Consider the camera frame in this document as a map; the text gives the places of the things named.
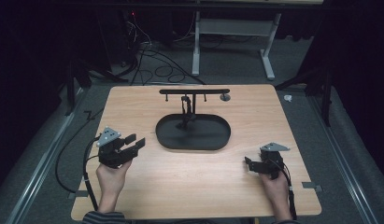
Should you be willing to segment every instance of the metal bracket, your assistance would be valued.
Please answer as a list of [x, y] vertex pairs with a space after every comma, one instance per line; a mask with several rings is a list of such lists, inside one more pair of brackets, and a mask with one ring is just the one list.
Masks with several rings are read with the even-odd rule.
[[265, 146], [262, 146], [261, 150], [263, 150], [263, 151], [289, 151], [291, 149], [288, 147], [284, 147], [278, 143], [269, 143]]
[[323, 192], [321, 185], [316, 185], [314, 182], [302, 182], [304, 189], [314, 189], [316, 192]]

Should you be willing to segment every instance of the white desk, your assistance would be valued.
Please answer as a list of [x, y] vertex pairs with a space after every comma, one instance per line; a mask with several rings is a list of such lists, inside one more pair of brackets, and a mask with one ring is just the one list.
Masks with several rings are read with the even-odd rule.
[[[318, 5], [323, 0], [217, 0], [215, 2], [254, 2], [267, 4], [305, 4]], [[267, 44], [265, 49], [260, 49], [260, 56], [263, 62], [267, 79], [274, 80], [275, 75], [271, 66], [268, 54], [273, 45], [274, 37], [277, 32], [281, 14], [277, 13], [272, 21], [235, 21], [220, 19], [203, 19], [200, 12], [196, 12], [195, 16], [195, 37], [194, 51], [192, 57], [192, 75], [200, 75], [200, 35], [257, 35], [266, 36]]]

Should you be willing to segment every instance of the small white object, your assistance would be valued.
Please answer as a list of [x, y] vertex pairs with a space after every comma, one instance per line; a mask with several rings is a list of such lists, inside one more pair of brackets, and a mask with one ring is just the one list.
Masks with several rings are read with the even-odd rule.
[[292, 96], [291, 95], [284, 95], [284, 100], [291, 102], [292, 101]]

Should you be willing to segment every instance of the desk leg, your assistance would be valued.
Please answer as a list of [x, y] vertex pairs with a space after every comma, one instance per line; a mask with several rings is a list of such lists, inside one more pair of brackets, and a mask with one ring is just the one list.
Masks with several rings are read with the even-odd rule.
[[279, 19], [281, 18], [281, 14], [276, 14], [276, 17], [274, 18], [273, 25], [271, 26], [270, 35], [268, 37], [267, 46], [265, 49], [261, 49], [261, 57], [262, 62], [264, 66], [264, 70], [267, 75], [267, 79], [274, 80], [274, 72], [273, 68], [271, 67], [270, 60], [268, 59], [268, 53], [270, 52], [271, 46], [273, 45], [274, 37], [276, 36], [277, 28], [279, 25]]
[[194, 52], [192, 56], [192, 75], [200, 75], [200, 12], [195, 12]]

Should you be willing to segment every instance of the black stand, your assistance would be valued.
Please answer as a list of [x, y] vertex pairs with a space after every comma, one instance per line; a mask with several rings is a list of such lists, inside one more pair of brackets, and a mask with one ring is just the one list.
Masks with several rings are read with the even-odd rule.
[[220, 94], [219, 99], [229, 101], [229, 90], [161, 90], [168, 101], [168, 94], [183, 94], [182, 114], [170, 114], [156, 125], [160, 144], [172, 149], [217, 150], [226, 146], [231, 129], [229, 123], [217, 115], [196, 114], [197, 94]]

